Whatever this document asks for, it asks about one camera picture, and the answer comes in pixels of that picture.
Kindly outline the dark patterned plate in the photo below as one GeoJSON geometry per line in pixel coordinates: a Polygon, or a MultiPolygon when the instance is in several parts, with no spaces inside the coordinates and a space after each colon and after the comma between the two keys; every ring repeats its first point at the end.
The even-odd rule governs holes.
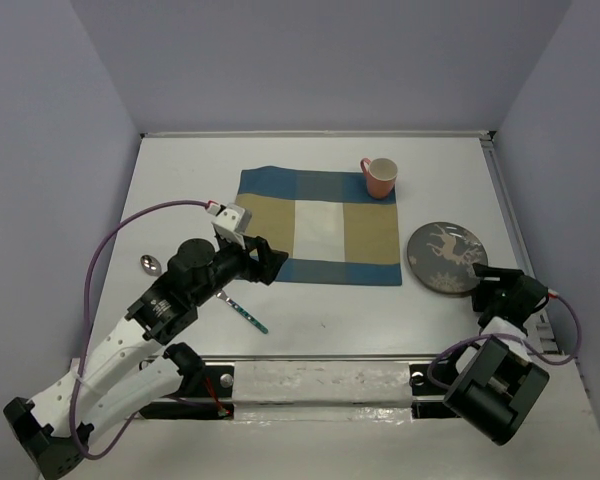
{"type": "Polygon", "coordinates": [[[423,286],[449,296],[469,295],[479,283],[473,265],[488,263],[486,249],[475,234],[443,221],[415,230],[406,243],[405,256],[423,286]]]}

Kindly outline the fork with teal handle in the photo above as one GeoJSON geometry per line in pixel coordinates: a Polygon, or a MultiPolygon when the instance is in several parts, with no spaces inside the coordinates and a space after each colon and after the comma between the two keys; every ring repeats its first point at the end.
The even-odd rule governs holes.
{"type": "Polygon", "coordinates": [[[241,305],[235,302],[231,297],[229,297],[223,290],[219,291],[216,294],[216,297],[227,304],[233,311],[239,314],[242,318],[244,318],[249,324],[258,329],[262,334],[267,335],[269,333],[268,328],[263,325],[258,319],[256,319],[253,315],[251,315],[246,309],[244,309],[241,305]]]}

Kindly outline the blue beige checked cloth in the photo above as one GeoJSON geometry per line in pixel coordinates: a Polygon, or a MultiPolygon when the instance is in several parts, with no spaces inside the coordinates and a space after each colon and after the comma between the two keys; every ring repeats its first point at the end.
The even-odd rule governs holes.
{"type": "Polygon", "coordinates": [[[235,203],[252,213],[248,236],[289,254],[278,282],[402,284],[396,194],[371,197],[361,173],[244,170],[235,203]]]}

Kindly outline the pink cup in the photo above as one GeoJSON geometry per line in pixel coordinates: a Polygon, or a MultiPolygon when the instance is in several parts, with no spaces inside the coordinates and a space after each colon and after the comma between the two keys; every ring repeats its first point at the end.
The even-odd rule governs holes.
{"type": "Polygon", "coordinates": [[[365,177],[367,192],[372,198],[382,200],[391,194],[398,175],[398,167],[392,160],[363,158],[360,168],[365,177]]]}

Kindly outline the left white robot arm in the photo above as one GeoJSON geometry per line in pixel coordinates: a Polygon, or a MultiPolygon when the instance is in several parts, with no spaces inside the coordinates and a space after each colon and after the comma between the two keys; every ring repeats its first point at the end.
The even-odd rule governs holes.
{"type": "Polygon", "coordinates": [[[198,308],[236,278],[271,284],[289,255],[262,237],[241,243],[190,239],[166,271],[77,367],[31,399],[16,397],[3,414],[45,479],[60,479],[111,427],[161,397],[189,395],[205,363],[175,342],[198,308]]]}

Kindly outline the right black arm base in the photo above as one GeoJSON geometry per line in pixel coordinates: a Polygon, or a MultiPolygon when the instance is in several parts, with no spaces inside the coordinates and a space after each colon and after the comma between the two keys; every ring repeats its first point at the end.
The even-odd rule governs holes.
{"type": "Polygon", "coordinates": [[[443,404],[445,391],[429,381],[427,367],[427,364],[422,363],[409,365],[412,417],[416,420],[458,418],[456,413],[443,404]]]}

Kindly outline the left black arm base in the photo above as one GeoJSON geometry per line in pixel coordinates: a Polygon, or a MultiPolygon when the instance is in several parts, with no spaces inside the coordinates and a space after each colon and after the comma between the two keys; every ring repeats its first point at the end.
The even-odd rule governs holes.
{"type": "Polygon", "coordinates": [[[144,406],[138,417],[145,420],[232,420],[235,367],[207,364],[200,380],[185,380],[174,394],[144,406]]]}

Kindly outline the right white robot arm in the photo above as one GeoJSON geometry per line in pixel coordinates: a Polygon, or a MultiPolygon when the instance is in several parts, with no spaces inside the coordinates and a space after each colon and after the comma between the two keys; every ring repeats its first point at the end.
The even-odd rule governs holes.
{"type": "Polygon", "coordinates": [[[471,294],[479,338],[440,368],[445,407],[494,444],[508,443],[549,381],[530,357],[525,322],[549,300],[549,290],[517,269],[475,263],[471,294]]]}

